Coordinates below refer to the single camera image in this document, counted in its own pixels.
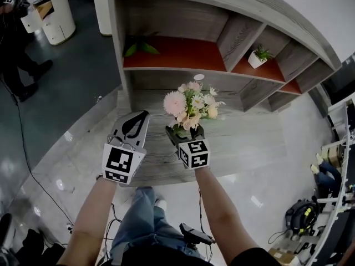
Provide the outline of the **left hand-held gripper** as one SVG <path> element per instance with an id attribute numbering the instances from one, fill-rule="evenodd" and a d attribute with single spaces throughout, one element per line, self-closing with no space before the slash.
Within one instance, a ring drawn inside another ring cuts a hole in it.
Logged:
<path id="1" fill-rule="evenodd" d="M 106 180 L 130 185 L 145 155 L 150 114 L 136 111 L 119 118 L 104 144 L 102 175 Z M 127 141 L 136 141 L 136 146 Z"/>

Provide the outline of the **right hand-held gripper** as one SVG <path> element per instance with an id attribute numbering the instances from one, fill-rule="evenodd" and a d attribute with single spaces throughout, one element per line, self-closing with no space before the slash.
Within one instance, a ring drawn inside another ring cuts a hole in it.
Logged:
<path id="1" fill-rule="evenodd" d="M 177 148 L 179 160 L 186 168 L 192 170 L 210 165 L 210 145 L 205 139 L 204 129 L 201 125 L 190 128 L 191 139 L 179 136 L 169 126 L 165 126 L 165 131 L 172 144 Z"/>

